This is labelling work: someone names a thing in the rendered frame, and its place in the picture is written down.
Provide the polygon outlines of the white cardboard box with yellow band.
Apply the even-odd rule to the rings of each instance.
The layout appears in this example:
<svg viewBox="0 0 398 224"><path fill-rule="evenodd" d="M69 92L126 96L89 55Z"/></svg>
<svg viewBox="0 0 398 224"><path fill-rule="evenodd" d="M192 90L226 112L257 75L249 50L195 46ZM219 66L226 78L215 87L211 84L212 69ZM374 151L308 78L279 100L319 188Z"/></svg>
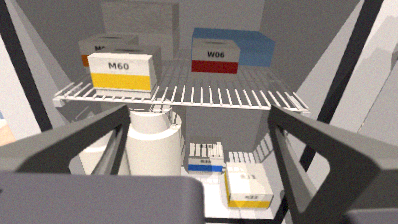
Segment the white cardboard box with yellow band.
<svg viewBox="0 0 398 224"><path fill-rule="evenodd" d="M228 210L266 211L273 192L262 163L226 162L224 173Z"/></svg>

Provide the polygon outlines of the light blue flat block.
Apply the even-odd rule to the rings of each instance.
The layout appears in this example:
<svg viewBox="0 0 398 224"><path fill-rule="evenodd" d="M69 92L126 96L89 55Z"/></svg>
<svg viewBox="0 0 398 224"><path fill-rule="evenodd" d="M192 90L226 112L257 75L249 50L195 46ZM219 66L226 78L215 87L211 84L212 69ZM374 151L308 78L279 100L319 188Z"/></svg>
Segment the light blue flat block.
<svg viewBox="0 0 398 224"><path fill-rule="evenodd" d="M275 43L259 31L194 28L193 38L233 40L241 49L240 53L273 55Z"/></svg>
<svg viewBox="0 0 398 224"><path fill-rule="evenodd" d="M273 55L240 53L238 65L270 67Z"/></svg>

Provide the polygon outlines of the white cardboard cryo box m60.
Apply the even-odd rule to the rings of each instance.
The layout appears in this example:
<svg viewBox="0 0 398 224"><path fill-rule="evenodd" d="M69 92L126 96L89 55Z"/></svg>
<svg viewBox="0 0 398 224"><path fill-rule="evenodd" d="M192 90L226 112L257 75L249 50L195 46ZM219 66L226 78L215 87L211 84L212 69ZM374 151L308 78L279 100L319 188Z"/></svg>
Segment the white cardboard cryo box m60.
<svg viewBox="0 0 398 224"><path fill-rule="evenodd" d="M87 58L97 95L151 98L161 80L161 46L111 44Z"/></svg>

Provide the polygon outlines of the white cardboard box labelled w06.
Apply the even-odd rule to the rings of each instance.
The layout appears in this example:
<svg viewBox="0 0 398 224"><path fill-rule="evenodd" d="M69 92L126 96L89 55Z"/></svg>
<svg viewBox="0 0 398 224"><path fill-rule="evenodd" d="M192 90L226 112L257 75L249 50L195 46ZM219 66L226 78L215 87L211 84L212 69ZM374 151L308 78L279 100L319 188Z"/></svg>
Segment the white cardboard box labelled w06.
<svg viewBox="0 0 398 224"><path fill-rule="evenodd" d="M192 79L235 81L239 55L233 40L193 38Z"/></svg>

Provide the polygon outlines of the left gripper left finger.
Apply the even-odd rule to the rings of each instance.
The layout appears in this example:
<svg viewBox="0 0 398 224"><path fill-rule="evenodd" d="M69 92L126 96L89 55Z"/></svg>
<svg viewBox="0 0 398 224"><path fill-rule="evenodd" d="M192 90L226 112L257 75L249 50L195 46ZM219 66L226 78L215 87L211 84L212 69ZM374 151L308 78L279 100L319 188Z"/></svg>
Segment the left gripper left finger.
<svg viewBox="0 0 398 224"><path fill-rule="evenodd" d="M0 170L70 174L70 161L114 129L90 175L118 175L130 123L128 106L122 104L89 118L0 145Z"/></svg>

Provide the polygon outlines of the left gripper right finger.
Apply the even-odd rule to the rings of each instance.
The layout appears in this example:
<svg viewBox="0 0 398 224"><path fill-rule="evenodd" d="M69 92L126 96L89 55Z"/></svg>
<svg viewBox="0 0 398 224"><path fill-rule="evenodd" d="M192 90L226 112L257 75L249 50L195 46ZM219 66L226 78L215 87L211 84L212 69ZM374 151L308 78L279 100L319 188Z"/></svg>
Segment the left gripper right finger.
<svg viewBox="0 0 398 224"><path fill-rule="evenodd" d="M293 224L338 224L352 212L398 210L398 146L278 105L271 105L267 123ZM318 190L285 131L328 161Z"/></svg>

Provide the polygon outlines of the white wire shelf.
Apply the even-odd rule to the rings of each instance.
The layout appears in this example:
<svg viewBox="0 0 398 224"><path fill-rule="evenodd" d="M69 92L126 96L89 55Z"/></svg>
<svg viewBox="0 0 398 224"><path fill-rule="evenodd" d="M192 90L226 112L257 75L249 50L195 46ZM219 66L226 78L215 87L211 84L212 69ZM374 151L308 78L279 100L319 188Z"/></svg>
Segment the white wire shelf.
<svg viewBox="0 0 398 224"><path fill-rule="evenodd" d="M245 65L244 65L244 66L245 66ZM83 92L86 88L88 88L91 84L93 84L93 81L90 82L87 86L85 86L85 87L84 87L82 90L80 90L78 93L76 93L73 97L68 96L68 95L71 94L74 90L76 90L78 87L80 87L82 84L84 84L84 83L85 83L86 81L88 81L90 78L92 78L92 76L88 77L86 80L84 80L82 83L80 83L79 85L77 85L75 88L73 88L71 91L69 91L69 92L68 92L67 94L65 94L64 96L58 96L59 94L61 94L62 92L64 92L66 89L68 89L69 87L71 87L72 85L74 85L76 82L78 82L79 80L81 80L82 78L84 78L84 77L85 77L86 75L88 75L89 73L84 74L83 76L81 76L80 78L78 78L76 81L74 81L73 83L71 83L70 85L68 85L67 87L65 87L65 88L62 89L61 91L59 91L57 94L55 94L55 99L61 99L61 100L75 100L75 101L95 101L95 102L115 102L115 103L135 103L135 104L154 104L154 105L174 105L174 106L193 106L193 107L212 107L212 108L232 108L232 109L270 110L271 105L269 104L269 102L268 102L268 100L266 99L265 95L263 94L263 92L261 91L260 87L259 87L258 84L256 83L256 82L262 82L262 84L264 85L264 87L266 88L266 90L268 91L268 93L270 94L270 96L272 97L272 99L274 100L274 102L276 103L276 105L280 106L279 103L276 101L276 99L274 98L274 96L272 95L272 93L269 91L269 89L267 88L267 86L266 86L265 83L264 83L264 82L269 82L269 84L272 86L272 88L275 90L275 92L278 94L278 96L282 99L282 101L283 101L283 102L285 103L285 105L288 107L288 108L286 108L286 109L291 110L291 111L293 111L293 112L302 112L302 111L308 112L308 111L309 111L309 107L308 107L308 106L307 106L307 105L294 93L294 91L293 91L293 90L292 90L292 89L291 89L291 88L278 76L278 74L277 74L271 67L269 67L269 68L272 70L272 72L273 72L280 80L275 80L275 78L269 73L269 71L268 71L265 67L263 67L263 68L266 70L266 72L267 72L267 73L271 76L271 78L273 79L273 80L270 80L270 81L269 81L269 79L265 76L265 74L262 72L262 70L261 70L258 66L256 66L256 67L260 70L260 72L263 74L263 76L264 76L266 79L261 79L260 76L259 76L259 75L257 74L257 72L255 71L255 69L253 68L253 66L251 66L251 68L253 69L253 71L255 72L255 74L257 75L257 77L258 77L259 79L254 79L254 78L253 78L253 76L252 76L252 74L250 73L250 71L248 70L247 66L245 66L245 68L247 69L247 71L248 71L248 73L250 74L250 76L251 76L252 79L246 78L246 76L245 76L245 74L244 74L244 72L243 72L243 70L242 70L241 67L239 67L239 68L240 68L240 70L241 70L241 72L242 72L244 78L239 78L238 73L237 73L237 78L235 78L235 81L239 81L239 82L240 82L240 85L241 85L241 87L242 87L242 89L243 89L243 92L244 92L244 94L245 94L245 96L246 96L246 99L247 99L247 101L248 101L248 103L249 103L249 106L242 105L241 100L240 100L239 95L238 95L238 92L237 92L237 89L236 89L236 87L235 87L234 81L232 81L232 84L233 84L233 87L234 87L234 90L235 90L235 93L236 93L236 96L237 96L237 99L238 99L240 105L232 105L232 101L231 101L231 98L230 98L230 94L229 94L229 90L228 90L228 87L227 87L226 80L224 80L224 83L225 83L225 87L226 87L226 91L227 91L227 95L228 95L228 99L229 99L230 105L222 104L222 99L221 99L221 93L220 93L220 88L219 88L219 82L218 82L218 80L216 80L216 81L217 81L217 88L218 88L218 94L219 94L220 104L213 104L213 102L212 102L211 81L209 81L210 104L208 104L208 103L203 103L203 79L201 79L201 103L193 103L195 79L193 79L191 103L189 103L189 102L183 102L183 100L184 100L184 94L185 94L185 89L186 89L187 78L192 78L192 75L188 75L188 73L187 73L186 75L181 75L182 69L180 69L179 75L174 74L174 71L175 71L175 68L176 68L176 67L174 67L172 74L166 74L167 71L168 71L168 69L166 69L166 71L165 71L164 74L161 74L162 79L161 79L161 81L160 81L160 83L159 83L159 85L158 85L158 87L157 87L157 89L156 89L156 91L155 91L155 93L154 93L154 95L153 95L151 101L150 101L150 100L144 100L145 98L142 98L141 100L134 100L135 97L133 97L131 100L130 100L130 99L125 99L125 97L122 97L122 99L115 99L116 96L113 96L112 99L110 99L110 98L105 98L106 96L103 96L102 98L95 98L95 97L98 96L97 93L96 93L92 98L87 97L87 96L95 89L94 87L93 87L88 93L86 93L83 97L77 97L81 92ZM175 89L174 89L174 92L173 92L173 96L172 96L172 99L171 99L171 102L169 102L169 101L164 101L165 95L166 95L166 93L167 93L169 84L170 84L171 79L172 79L172 77L170 77L170 76L172 76L172 77L178 77L177 82L176 82L176 86L175 86ZM167 87L166 87L166 89L165 89L165 92L164 92L164 94L163 94L163 97L162 97L161 101L154 101L154 98L155 98L155 96L156 96L156 94L157 94L157 92L158 92L158 90L159 90L159 88L160 88L160 86L161 86L161 83L162 83L164 77L170 77L170 79L169 79L169 82L168 82ZM179 79L180 79L180 78L186 78L186 79L185 79L184 88L183 88L183 93L182 93L181 102L173 102L174 97L175 97L175 93L176 93L176 90L177 90L178 82L179 82ZM248 80L247 80L247 79L248 79ZM255 80L256 80L256 81L255 81ZM263 80L264 82L263 82L262 80ZM250 100L249 100L249 98L248 98L248 96L247 96L247 93L246 93L246 91L245 91L245 89L244 89L244 87L243 87L241 81L246 81L246 82L248 83L248 85L249 85L249 87L250 87L250 89L251 89L251 91L252 91L252 93L253 93L253 95L254 95L254 97L255 97L255 99L256 99L256 101L257 101L257 103L258 103L259 106L252 106L252 105L251 105L251 102L250 102ZM261 104L260 104L260 102L259 102L259 100L258 100L256 94L254 93L254 91L253 91L253 89L252 89L252 87L251 87L249 81L253 81L253 82L256 84L258 90L260 91L261 95L263 96L264 100L266 101L266 103L267 103L267 105L268 105L269 107L261 106ZM292 101L292 103L296 106L296 108L290 108L290 106L287 104L287 102L284 100L284 98L280 95L280 93L279 93L279 92L276 90L276 88L273 86L272 83L275 83L275 82L276 82L277 85L282 89L282 91L287 95L287 97ZM283 84L294 94L294 96L303 104L303 106L304 106L306 109L300 108L300 107L294 102L294 100L288 95L288 93L287 93L287 92L282 88L282 86L279 84L279 83L282 83L282 82L283 82Z"/></svg>

